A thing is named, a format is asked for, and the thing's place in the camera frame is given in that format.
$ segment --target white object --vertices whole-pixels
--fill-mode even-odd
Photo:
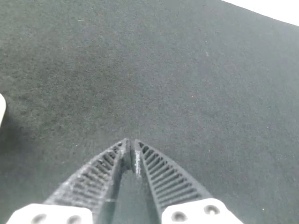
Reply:
[[[214,199],[169,206],[162,213],[162,224],[242,224],[224,205]]]
[[[0,126],[4,117],[5,110],[6,110],[6,102],[4,97],[0,94]]]
[[[7,224],[93,224],[93,215],[86,208],[30,204],[15,211]]]
[[[297,0],[222,0],[282,22],[299,26]]]

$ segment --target black plastic part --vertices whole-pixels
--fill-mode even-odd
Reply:
[[[85,207],[95,224],[109,224],[114,215],[121,176],[132,170],[146,185],[153,223],[170,205],[211,198],[192,176],[163,153],[135,140],[124,139],[95,156],[65,181],[44,203]]]
[[[156,206],[157,215],[170,205],[211,198],[212,195],[163,153],[136,140],[134,148],[140,155],[140,165],[143,177],[149,188]]]
[[[44,203],[88,208],[94,223],[110,223],[122,173],[130,168],[124,139],[95,156],[65,181]]]

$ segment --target dark gray carpet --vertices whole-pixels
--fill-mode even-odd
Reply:
[[[130,137],[244,223],[297,223],[298,39],[218,0],[2,0],[0,222]]]

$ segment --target black 3d-printed finger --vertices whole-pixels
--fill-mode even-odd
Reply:
[[[173,160],[136,140],[141,172],[149,184],[157,215],[170,205],[211,198],[212,195]]]
[[[113,215],[122,172],[130,163],[124,139],[95,156],[65,181],[44,203],[88,208],[94,223],[108,223]]]

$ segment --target screw hole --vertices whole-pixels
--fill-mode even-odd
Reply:
[[[172,214],[171,219],[173,222],[184,222],[187,220],[187,216],[183,212],[177,211]]]
[[[72,216],[69,217],[69,219],[67,220],[67,224],[81,224],[82,219],[80,218],[80,216]]]
[[[38,214],[35,216],[31,223],[32,224],[42,224],[46,220],[47,215],[46,214]]]
[[[204,210],[208,215],[217,215],[220,213],[220,210],[215,205],[207,205]]]

